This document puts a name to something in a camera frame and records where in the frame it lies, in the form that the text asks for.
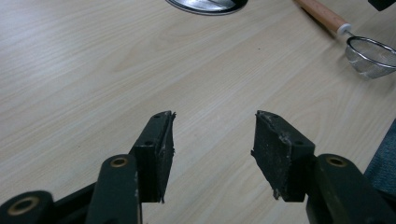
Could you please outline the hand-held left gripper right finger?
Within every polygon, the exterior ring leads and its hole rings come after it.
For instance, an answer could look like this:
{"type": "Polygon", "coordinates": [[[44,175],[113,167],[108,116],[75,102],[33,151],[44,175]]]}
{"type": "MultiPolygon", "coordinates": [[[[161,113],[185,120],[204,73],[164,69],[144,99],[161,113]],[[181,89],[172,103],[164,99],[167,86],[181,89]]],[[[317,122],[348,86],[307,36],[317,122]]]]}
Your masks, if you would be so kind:
{"type": "Polygon", "coordinates": [[[251,155],[274,191],[285,202],[302,202],[307,193],[305,166],[315,144],[277,114],[258,110],[251,155]]]}

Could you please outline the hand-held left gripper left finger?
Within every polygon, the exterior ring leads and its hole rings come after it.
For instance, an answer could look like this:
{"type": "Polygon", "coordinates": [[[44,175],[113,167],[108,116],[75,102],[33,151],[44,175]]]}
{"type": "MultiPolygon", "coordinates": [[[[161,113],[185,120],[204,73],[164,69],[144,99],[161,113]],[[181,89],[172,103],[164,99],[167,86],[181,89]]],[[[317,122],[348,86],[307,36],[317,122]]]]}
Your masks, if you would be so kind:
{"type": "Polygon", "coordinates": [[[163,203],[175,155],[173,123],[176,114],[163,111],[153,115],[135,141],[135,157],[141,203],[163,203]]]}

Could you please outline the blue-grey fabric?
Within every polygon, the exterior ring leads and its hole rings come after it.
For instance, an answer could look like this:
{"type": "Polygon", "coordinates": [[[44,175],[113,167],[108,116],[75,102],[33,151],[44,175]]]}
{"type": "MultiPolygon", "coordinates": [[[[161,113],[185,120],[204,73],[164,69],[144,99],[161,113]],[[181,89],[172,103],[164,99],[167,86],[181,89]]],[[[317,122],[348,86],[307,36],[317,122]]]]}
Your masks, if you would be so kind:
{"type": "Polygon", "coordinates": [[[389,127],[364,175],[376,189],[396,197],[396,119],[389,127]]]}

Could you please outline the round metal bowl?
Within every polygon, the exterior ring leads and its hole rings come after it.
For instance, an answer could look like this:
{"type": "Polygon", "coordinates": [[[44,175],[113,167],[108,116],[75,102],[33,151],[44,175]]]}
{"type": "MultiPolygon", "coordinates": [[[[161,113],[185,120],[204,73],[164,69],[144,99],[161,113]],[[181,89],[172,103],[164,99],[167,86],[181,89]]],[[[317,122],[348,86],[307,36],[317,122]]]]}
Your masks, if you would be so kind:
{"type": "Polygon", "coordinates": [[[242,9],[248,0],[165,0],[171,6],[199,15],[227,15],[242,9]]]}

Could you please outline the black object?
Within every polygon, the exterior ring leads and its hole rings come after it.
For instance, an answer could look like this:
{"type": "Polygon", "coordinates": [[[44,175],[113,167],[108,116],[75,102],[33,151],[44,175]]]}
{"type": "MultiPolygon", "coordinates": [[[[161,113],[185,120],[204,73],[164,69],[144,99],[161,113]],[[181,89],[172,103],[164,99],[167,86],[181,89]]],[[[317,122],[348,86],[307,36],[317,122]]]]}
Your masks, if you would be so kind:
{"type": "Polygon", "coordinates": [[[378,11],[383,11],[396,3],[396,0],[368,0],[371,6],[378,11]]]}

